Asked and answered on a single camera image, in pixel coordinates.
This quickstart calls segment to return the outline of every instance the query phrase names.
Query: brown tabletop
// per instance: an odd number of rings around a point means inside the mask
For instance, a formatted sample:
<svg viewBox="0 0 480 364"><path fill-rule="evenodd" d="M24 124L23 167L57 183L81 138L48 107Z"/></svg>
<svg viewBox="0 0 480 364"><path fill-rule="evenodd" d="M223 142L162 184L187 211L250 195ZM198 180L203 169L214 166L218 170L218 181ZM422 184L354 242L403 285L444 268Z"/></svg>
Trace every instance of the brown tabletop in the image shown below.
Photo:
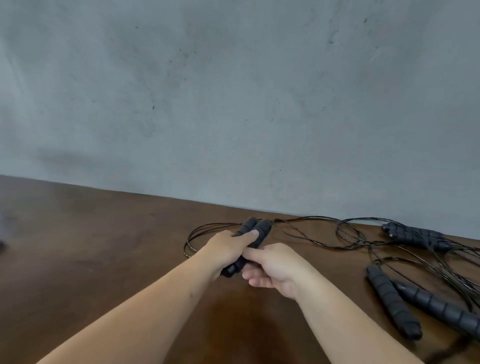
<svg viewBox="0 0 480 364"><path fill-rule="evenodd" d="M283 216L5 176L0 176L0 213L0 239L8 245L0 254L3 364L35 363L183 262L183 243L195 227L242 222L249 216ZM299 226L318 240L337 242L333 223L306 221ZM361 229L369 238L380 238L378 227L362 225ZM195 244L201 246L206 239ZM446 348L458 337L452 329L412 308L421 320L424 336L415 343L403 339L365 281L364 269L370 262L366 251L332 251L272 230L265 242L277 241L291 245L420 358ZM457 265L466 274L478 275L473 267ZM408 267L404 271L445 299L458 300L426 273ZM478 361L480 345L473 343L445 363ZM166 363L328 360L294 301L274 290L249 287L235 276L220 277L208 288Z"/></svg>

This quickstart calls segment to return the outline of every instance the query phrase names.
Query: forearm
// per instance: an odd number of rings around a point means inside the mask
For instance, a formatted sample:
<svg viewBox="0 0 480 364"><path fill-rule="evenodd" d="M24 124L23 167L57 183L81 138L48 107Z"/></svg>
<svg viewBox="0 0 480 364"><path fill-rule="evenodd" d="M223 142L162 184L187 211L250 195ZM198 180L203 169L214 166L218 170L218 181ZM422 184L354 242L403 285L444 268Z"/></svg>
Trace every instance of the forearm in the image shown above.
<svg viewBox="0 0 480 364"><path fill-rule="evenodd" d="M160 363L213 278L201 254L80 331L42 359L57 363Z"/></svg>
<svg viewBox="0 0 480 364"><path fill-rule="evenodd" d="M421 363L313 268L296 286L297 302L332 364Z"/></svg>

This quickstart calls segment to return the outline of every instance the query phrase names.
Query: hand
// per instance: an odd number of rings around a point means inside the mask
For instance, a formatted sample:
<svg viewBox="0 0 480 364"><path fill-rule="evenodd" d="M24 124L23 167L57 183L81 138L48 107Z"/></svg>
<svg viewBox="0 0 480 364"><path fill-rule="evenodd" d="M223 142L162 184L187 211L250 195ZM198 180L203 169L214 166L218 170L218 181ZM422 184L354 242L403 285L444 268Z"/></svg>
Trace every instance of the hand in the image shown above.
<svg viewBox="0 0 480 364"><path fill-rule="evenodd" d="M243 248L258 238L258 231L252 230L241 236L232 237L234 233L228 230L215 234L208 243L199 250L200 254L208 259L215 270L217 278L226 266L235 262L242 254Z"/></svg>
<svg viewBox="0 0 480 364"><path fill-rule="evenodd" d="M285 244L267 245L263 249L245 248L247 263L242 276L253 287L276 288L285 297L295 299L296 281L303 271L314 269L305 259Z"/></svg>

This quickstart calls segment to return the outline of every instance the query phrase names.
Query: skin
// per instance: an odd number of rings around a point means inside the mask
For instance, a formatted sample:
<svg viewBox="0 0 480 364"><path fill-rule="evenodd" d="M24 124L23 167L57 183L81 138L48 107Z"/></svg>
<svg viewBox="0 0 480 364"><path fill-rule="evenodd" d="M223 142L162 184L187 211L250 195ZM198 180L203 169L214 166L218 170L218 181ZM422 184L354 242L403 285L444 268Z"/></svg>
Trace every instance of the skin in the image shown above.
<svg viewBox="0 0 480 364"><path fill-rule="evenodd" d="M208 284L240 255L242 276L298 302L333 364L421 363L284 244L246 247L257 231L222 231L192 258L60 345L39 364L161 363Z"/></svg>

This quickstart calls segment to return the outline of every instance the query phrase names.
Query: right hand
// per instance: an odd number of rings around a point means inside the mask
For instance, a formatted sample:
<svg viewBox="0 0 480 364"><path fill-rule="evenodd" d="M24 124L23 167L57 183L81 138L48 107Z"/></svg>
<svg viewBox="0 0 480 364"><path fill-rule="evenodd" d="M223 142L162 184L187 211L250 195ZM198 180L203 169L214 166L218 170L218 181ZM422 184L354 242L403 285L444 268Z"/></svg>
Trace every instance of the right hand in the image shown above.
<svg viewBox="0 0 480 364"><path fill-rule="evenodd" d="M253 287L276 288L285 297L295 299L296 282L313 267L285 244L266 245L263 249L245 248L242 255L247 263L243 278Z"/></svg>

